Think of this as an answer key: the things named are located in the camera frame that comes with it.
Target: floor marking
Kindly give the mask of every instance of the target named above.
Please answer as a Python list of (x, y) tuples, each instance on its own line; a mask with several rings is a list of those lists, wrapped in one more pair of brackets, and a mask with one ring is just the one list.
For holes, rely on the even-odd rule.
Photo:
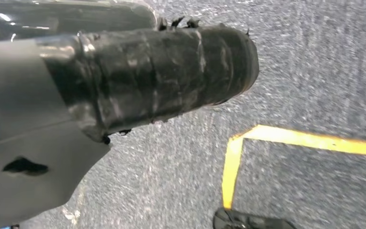
[(228, 141), (222, 180), (223, 203), (226, 209), (232, 208), (236, 177), (241, 161), (243, 140), (245, 138), (366, 155), (366, 141), (257, 125), (242, 135), (231, 137)]

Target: yellow line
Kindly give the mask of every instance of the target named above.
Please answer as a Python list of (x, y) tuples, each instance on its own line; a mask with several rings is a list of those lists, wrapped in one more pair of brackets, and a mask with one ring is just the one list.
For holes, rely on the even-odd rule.
[(243, 137), (349, 154), (366, 155), (366, 141), (344, 139), (330, 135), (317, 135), (265, 125), (256, 126), (244, 134)]
[(222, 176), (222, 199), (224, 208), (231, 209), (234, 199), (236, 177), (241, 163), (243, 137), (229, 139), (225, 154), (224, 174)]
[(366, 141), (258, 125), (243, 135), (229, 139), (222, 181), (223, 203), (226, 209), (232, 208), (244, 138), (366, 155)]

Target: hole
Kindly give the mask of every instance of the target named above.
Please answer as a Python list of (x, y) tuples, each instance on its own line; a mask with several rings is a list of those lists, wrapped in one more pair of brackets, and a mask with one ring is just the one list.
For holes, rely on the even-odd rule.
[(20, 156), (14, 161), (7, 164), (3, 172), (9, 173), (24, 173), (28, 176), (40, 176), (48, 172), (48, 167), (45, 165), (33, 163), (24, 157)]

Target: gray carpet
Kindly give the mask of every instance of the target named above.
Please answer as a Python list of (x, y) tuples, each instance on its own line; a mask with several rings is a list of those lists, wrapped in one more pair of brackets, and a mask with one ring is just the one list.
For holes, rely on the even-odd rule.
[[(366, 0), (151, 4), (168, 18), (249, 27), (258, 81), (224, 105), (113, 136), (70, 202), (25, 229), (210, 229), (233, 134), (264, 124), (366, 139)], [(251, 140), (243, 154), (235, 209), (299, 229), (366, 229), (366, 156)]]

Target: black tape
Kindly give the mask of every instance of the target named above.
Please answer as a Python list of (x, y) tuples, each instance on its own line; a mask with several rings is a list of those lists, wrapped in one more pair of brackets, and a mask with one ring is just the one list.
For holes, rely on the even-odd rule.
[(38, 45), (64, 101), (98, 141), (223, 103), (259, 73), (254, 43), (223, 26), (88, 33)]
[(265, 218), (220, 208), (213, 219), (214, 229), (295, 229), (284, 219)]

